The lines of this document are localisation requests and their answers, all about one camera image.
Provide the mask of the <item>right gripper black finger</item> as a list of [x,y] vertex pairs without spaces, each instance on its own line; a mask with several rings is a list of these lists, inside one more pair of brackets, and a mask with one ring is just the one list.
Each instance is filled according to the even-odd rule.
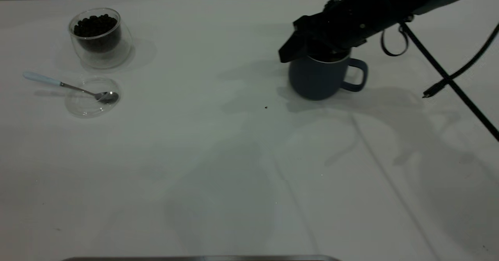
[[307,55],[307,41],[310,37],[310,17],[302,16],[293,22],[293,33],[279,49],[281,63],[292,62]]
[[312,55],[312,59],[316,60],[317,62],[341,62],[348,57],[349,49],[339,52],[328,52],[318,55]]

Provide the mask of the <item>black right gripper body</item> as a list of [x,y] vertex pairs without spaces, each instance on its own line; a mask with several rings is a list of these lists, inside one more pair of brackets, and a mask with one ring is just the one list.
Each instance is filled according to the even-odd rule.
[[367,39],[406,16],[404,0],[339,0],[310,16],[308,52],[335,53]]

